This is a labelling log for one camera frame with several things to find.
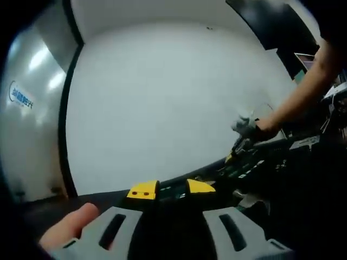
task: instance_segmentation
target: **white curved wall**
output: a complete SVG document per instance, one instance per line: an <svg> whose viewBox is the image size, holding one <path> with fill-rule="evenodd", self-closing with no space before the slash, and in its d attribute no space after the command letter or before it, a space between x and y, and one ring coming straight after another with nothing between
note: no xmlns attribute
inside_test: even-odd
<svg viewBox="0 0 347 260"><path fill-rule="evenodd" d="M230 123L238 110L277 106L295 88L274 51L208 25L156 22L87 42L66 119L79 195L213 163L237 138Z"/></svg>
<svg viewBox="0 0 347 260"><path fill-rule="evenodd" d="M85 42L108 30L153 21L191 21L225 27L258 41L225 0L71 0Z"/></svg>

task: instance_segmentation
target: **black trim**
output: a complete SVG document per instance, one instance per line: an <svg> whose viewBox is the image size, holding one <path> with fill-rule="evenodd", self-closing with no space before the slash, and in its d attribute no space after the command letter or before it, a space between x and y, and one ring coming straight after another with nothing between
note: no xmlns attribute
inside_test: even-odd
<svg viewBox="0 0 347 260"><path fill-rule="evenodd" d="M265 50L285 48L291 52L314 54L317 43L300 16L283 3L268 0L226 0L248 24Z"/></svg>
<svg viewBox="0 0 347 260"><path fill-rule="evenodd" d="M71 28L71 32L75 38L75 41L77 42L78 45L85 44L75 20L74 12L71 6L71 0L63 0L62 4L66 14L67 22Z"/></svg>
<svg viewBox="0 0 347 260"><path fill-rule="evenodd" d="M67 103L69 99L69 92L70 92L72 77L74 75L75 67L77 65L77 61L81 54L82 49L83 49L82 45L77 47L75 55L67 71L64 88L61 94L59 121L58 121L58 145L59 145L60 169L63 176L65 189L69 198L77 197L78 195L77 195L77 191L72 179L69 161L68 161L68 155L67 155L66 113L67 113Z"/></svg>

